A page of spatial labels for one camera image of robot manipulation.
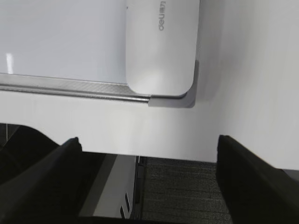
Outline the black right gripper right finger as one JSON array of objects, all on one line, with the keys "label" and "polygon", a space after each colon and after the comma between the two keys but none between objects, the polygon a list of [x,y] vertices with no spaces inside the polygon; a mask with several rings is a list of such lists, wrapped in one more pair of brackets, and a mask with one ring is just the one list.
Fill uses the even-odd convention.
[{"label": "black right gripper right finger", "polygon": [[299,174],[277,169],[221,135],[216,180],[234,224],[297,224]]}]

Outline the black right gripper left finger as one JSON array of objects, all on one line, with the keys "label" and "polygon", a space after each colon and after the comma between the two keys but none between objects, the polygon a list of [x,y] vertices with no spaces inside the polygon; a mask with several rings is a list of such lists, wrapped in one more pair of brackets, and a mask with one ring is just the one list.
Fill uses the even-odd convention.
[{"label": "black right gripper left finger", "polygon": [[77,217],[82,147],[72,138],[0,186],[2,224],[71,224]]}]

